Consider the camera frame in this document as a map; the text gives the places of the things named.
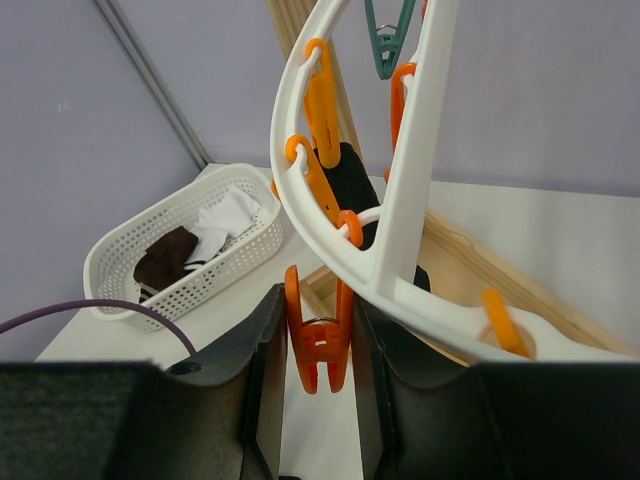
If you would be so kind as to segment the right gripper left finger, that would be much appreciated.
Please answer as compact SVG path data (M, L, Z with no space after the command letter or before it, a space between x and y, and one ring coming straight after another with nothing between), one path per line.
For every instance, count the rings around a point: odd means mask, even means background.
M274 479L287 333L271 287L241 322L161 369L146 362L5 363L5 479Z

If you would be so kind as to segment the black sock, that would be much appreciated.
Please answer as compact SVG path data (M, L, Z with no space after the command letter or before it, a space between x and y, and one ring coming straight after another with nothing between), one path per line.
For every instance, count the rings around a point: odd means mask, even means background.
M359 214L381 205L365 167L350 143L340 142L340 161L336 167L322 169L341 210ZM373 245L377 226L378 222L374 221L363 227L361 251ZM420 266L415 267L413 285L431 292L429 275Z

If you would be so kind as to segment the white round clip hanger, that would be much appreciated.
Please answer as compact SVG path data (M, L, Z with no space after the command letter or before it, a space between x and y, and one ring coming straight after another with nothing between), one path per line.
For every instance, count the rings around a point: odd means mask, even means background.
M420 338L464 360L521 360L512 350L480 340L498 320L506 319L515 334L532 340L537 361L638 362L638 357L610 347L571 340L533 312L500 307L495 300L481 307L460 306L418 288L410 279L427 213L435 136L458 11L455 1L429 4L417 48L417 78L409 90L384 201L357 216L360 225L377 222L374 245L367 251L358 250L350 242L348 228L337 226L325 214L320 201L330 188L313 188L306 177L322 170L312 162L311 146L298 133L298 123L319 57L314 43L328 38L345 5L343 1L319 1L312 9L287 60L271 119L270 157L276 189L309 248L360 297Z

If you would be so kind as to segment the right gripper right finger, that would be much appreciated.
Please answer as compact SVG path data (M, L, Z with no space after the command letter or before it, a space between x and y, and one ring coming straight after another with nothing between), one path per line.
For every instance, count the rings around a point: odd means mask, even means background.
M635 479L635 363L464 367L357 300L352 361L368 479Z

